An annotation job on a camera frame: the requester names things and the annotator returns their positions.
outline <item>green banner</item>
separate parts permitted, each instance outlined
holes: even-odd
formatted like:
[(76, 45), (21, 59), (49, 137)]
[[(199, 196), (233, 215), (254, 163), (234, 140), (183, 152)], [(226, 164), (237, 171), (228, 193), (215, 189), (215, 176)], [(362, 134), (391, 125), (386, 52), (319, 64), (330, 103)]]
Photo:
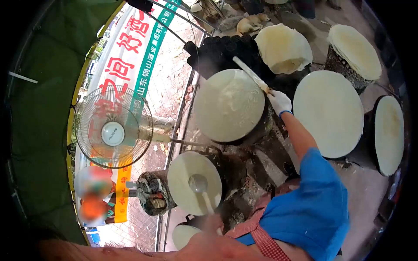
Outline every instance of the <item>green banner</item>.
[[(181, 0), (174, 0), (173, 3), (178, 5), (181, 4)], [(158, 21), (163, 23), (165, 26), (169, 26), (171, 21), (174, 18), (174, 13), (177, 10), (177, 7), (166, 3), (165, 7), (172, 10), (172, 12), (163, 9), (158, 16)], [(154, 69), (155, 61), (157, 59), (158, 52), (160, 50), (161, 44), (163, 43), (164, 37), (166, 35), (167, 29), (162, 26), (160, 23), (155, 22), (154, 28), (151, 31), (151, 38), (148, 42), (147, 49), (145, 51), (144, 57), (142, 59), (141, 68), (139, 70), (138, 78), (135, 84), (135, 94), (134, 97), (143, 97), (145, 99), (148, 92), (148, 85), (151, 80), (151, 74)], [(138, 100), (133, 99), (130, 104), (130, 111), (134, 113), (134, 117), (130, 114), (128, 115), (127, 124), (131, 126), (137, 125), (137, 121), (141, 120), (143, 104), (138, 104)], [(132, 146), (135, 145), (135, 140), (129, 141)]]

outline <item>metal ladle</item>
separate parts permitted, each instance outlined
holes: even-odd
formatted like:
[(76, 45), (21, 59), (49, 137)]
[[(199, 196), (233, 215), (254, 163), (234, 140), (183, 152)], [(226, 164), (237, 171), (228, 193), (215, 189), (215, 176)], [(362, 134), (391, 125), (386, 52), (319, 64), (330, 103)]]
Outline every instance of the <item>metal ladle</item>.
[[(208, 210), (209, 214), (215, 214), (212, 205), (210, 203), (208, 194), (206, 192), (206, 189), (208, 188), (208, 180), (206, 177), (204, 177), (201, 174), (193, 174), (189, 178), (189, 187), (195, 192), (195, 193), (202, 193), (202, 196), (206, 203), (206, 208)], [(222, 231), (220, 228), (216, 230), (217, 234), (222, 236)]]

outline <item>hand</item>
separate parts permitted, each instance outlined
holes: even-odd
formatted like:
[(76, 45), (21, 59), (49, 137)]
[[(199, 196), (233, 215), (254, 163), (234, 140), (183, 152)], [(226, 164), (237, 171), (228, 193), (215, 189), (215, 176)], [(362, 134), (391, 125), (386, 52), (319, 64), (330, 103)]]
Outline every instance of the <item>hand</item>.
[(283, 92), (270, 90), (267, 97), (279, 117), (285, 111), (292, 113), (292, 101)]

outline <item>fan motor hub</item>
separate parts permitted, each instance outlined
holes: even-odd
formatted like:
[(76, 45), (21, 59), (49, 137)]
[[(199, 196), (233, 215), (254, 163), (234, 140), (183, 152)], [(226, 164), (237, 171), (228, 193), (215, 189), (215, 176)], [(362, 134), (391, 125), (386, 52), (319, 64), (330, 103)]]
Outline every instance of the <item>fan motor hub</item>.
[(118, 122), (108, 122), (102, 128), (102, 139), (109, 146), (117, 146), (125, 138), (125, 130)]

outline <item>fan grille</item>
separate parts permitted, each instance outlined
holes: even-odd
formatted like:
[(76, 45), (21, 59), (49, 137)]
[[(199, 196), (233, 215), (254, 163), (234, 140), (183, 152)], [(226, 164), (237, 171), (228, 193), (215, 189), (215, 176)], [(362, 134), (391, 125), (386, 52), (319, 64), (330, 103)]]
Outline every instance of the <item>fan grille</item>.
[[(83, 154), (94, 164), (120, 169), (140, 159), (150, 146), (153, 122), (150, 109), (143, 97), (132, 89), (108, 85), (90, 93), (81, 104), (76, 126), (77, 143)], [(123, 126), (125, 137), (116, 146), (102, 139), (102, 128), (108, 122)]]

